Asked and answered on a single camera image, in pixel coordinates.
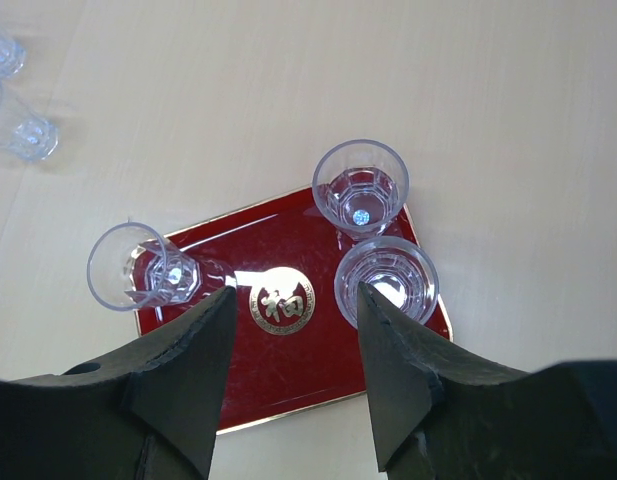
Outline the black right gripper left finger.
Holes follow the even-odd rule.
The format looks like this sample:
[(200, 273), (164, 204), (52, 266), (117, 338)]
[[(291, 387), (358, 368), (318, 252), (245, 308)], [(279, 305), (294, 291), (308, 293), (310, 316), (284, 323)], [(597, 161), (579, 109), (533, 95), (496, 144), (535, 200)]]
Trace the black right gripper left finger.
[(205, 479), (237, 326), (224, 287), (61, 375), (0, 380), (0, 479)]

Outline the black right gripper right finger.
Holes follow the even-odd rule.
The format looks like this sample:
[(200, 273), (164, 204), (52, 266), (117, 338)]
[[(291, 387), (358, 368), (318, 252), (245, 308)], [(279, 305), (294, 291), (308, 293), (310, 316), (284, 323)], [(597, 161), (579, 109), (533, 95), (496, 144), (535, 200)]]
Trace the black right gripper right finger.
[(528, 373), (358, 287), (378, 468), (391, 479), (617, 479), (617, 360)]

